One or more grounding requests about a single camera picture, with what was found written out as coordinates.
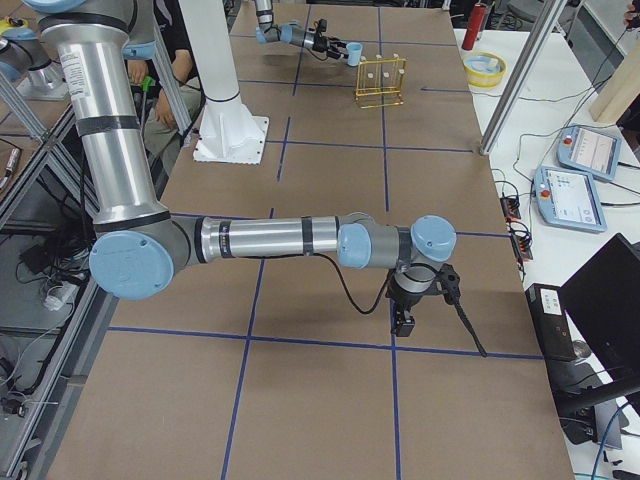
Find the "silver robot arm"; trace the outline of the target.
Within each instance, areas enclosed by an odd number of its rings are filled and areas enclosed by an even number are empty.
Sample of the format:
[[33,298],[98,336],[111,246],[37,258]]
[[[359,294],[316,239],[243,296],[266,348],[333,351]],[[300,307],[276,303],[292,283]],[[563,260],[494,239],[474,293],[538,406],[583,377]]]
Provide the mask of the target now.
[[148,1],[34,1],[43,39],[62,64],[99,211],[89,254],[94,280],[116,297],[145,299],[188,266],[217,259],[323,257],[336,269],[383,268],[391,331],[408,336],[424,296],[460,303],[449,258],[453,226],[428,215],[410,227],[363,213],[291,219],[179,218],[157,198],[126,73],[126,57],[154,55]]
[[323,54],[323,57],[319,57],[321,61],[328,58],[349,59],[347,43],[338,37],[325,35],[328,27],[326,19],[319,19],[309,28],[302,28],[295,21],[279,25],[275,21],[271,0],[255,0],[254,6],[257,18],[255,35],[259,43],[282,42],[300,47],[313,55]]

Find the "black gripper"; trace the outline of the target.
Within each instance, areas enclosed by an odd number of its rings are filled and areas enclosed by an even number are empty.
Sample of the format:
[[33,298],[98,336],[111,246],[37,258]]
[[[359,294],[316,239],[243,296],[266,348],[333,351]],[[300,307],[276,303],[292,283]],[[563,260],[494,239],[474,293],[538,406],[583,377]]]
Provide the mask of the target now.
[[400,284],[399,274],[393,273],[389,280],[385,296],[392,301],[393,315],[391,333],[395,336],[410,336],[415,326],[411,308],[425,296],[437,296],[440,291],[434,281],[420,287],[417,292],[407,290]]
[[313,35],[312,50],[318,53],[325,53],[329,58],[335,60],[348,61],[349,55],[341,53],[340,49],[345,49],[346,43],[336,37],[326,37],[319,30]]

